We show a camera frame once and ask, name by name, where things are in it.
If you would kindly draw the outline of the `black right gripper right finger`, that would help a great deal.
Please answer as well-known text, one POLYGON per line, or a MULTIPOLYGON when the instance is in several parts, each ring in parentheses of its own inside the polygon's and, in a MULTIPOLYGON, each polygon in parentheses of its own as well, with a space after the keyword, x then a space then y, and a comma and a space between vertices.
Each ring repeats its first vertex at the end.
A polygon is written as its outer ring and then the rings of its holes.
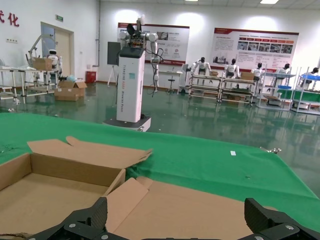
POLYGON ((254 198, 244 201, 244 219, 252 231, 245 240, 320 240, 320 233, 309 229, 286 213, 260 205, 254 198))

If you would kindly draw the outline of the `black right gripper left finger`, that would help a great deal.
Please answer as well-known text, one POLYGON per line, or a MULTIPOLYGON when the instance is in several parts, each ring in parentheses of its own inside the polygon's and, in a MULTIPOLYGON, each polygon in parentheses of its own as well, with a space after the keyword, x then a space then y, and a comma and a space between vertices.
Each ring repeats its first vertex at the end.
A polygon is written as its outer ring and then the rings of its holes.
POLYGON ((88 208, 73 211, 61 223, 31 235, 28 240, 99 240, 107 233, 108 202, 100 197, 88 208))

